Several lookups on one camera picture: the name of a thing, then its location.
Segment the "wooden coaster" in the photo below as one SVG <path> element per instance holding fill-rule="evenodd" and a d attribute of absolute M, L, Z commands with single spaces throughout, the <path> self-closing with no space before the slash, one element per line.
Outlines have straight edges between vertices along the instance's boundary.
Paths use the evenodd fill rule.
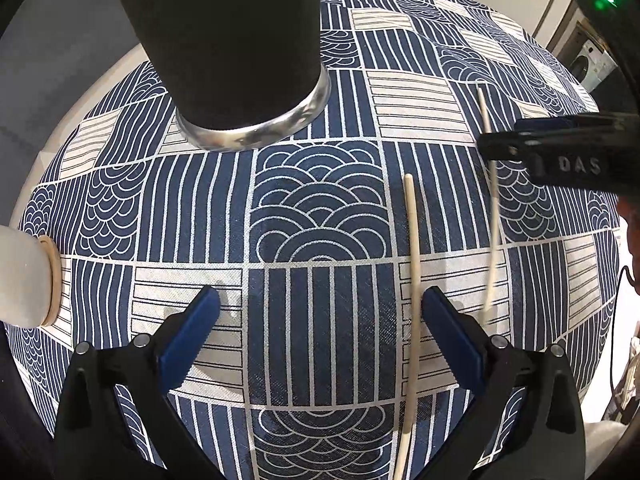
<path fill-rule="evenodd" d="M 51 238 L 42 235 L 38 237 L 38 241 L 47 253 L 51 267 L 51 304 L 49 305 L 49 313 L 41 325 L 50 326 L 56 321 L 58 313 L 60 312 L 60 302 L 62 301 L 62 262 L 60 261 L 60 252 L 56 247 L 56 243 Z"/>

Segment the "silver rim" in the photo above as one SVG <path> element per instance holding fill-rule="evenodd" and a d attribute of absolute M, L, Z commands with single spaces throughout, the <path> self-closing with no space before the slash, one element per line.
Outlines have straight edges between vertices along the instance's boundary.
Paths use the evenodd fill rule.
<path fill-rule="evenodd" d="M 269 121 L 235 130 L 207 130 L 191 124 L 176 108 L 175 120 L 182 136 L 201 150 L 215 152 L 239 152 L 261 148 L 290 137 L 305 128 L 326 106 L 331 93 L 331 80 L 324 65 L 320 66 L 320 77 L 304 100 L 293 110 Z"/>

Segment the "blue rubber pad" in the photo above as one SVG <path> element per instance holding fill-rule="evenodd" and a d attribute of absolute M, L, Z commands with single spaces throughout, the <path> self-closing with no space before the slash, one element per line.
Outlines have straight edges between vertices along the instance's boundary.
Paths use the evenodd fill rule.
<path fill-rule="evenodd" d="M 459 314 L 437 286 L 422 295 L 422 319 L 429 327 L 460 387 L 475 396 L 484 391 L 482 355 L 466 334 Z"/>
<path fill-rule="evenodd" d="M 204 286 L 185 309 L 182 327 L 158 359 L 159 387 L 163 394 L 182 385 L 202 345 L 220 315 L 218 292 Z"/>

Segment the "tablecloth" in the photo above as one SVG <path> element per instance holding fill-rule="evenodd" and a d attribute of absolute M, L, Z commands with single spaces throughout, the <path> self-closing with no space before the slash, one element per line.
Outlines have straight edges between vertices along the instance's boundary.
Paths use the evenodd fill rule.
<path fill-rule="evenodd" d="M 148 61 L 70 132 L 20 222 L 60 248 L 61 314 L 50 328 L 6 326 L 49 431 L 78 342 L 110 348 L 152 333 L 209 284 L 220 319 L 168 397 L 224 475 L 390 478 L 410 323 L 403 174 L 417 185 L 423 285 L 477 313 L 490 207 L 476 85 L 494 130 L 596 106 L 526 31 L 473 0 L 321 0 L 321 27 L 332 94 L 290 139 L 194 148 Z M 534 186 L 515 162 L 498 163 L 498 177 L 486 330 L 520 348 L 565 346 L 584 390 L 612 312 L 614 197 Z M 408 478 L 470 401 L 425 326 L 420 342 Z M 117 393 L 141 453 L 161 463 L 127 389 Z M 500 451 L 521 399 L 483 460 Z"/>

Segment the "screw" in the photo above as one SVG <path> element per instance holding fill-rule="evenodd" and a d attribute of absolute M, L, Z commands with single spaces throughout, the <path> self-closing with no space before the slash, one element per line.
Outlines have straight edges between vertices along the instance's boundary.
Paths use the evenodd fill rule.
<path fill-rule="evenodd" d="M 138 334 L 133 338 L 133 346 L 137 346 L 138 348 L 144 348 L 151 341 L 151 336 L 149 334 Z"/>
<path fill-rule="evenodd" d="M 562 357 L 564 355 L 564 348 L 562 348 L 560 345 L 551 345 L 550 350 L 551 353 L 556 357 Z"/>
<path fill-rule="evenodd" d="M 509 346 L 507 339 L 501 335 L 491 336 L 491 344 L 499 349 L 507 348 L 507 346 Z"/>
<path fill-rule="evenodd" d="M 89 348 L 91 348 L 91 345 L 89 345 L 87 341 L 82 341 L 76 345 L 76 353 L 80 355 L 86 354 L 89 351 Z"/>

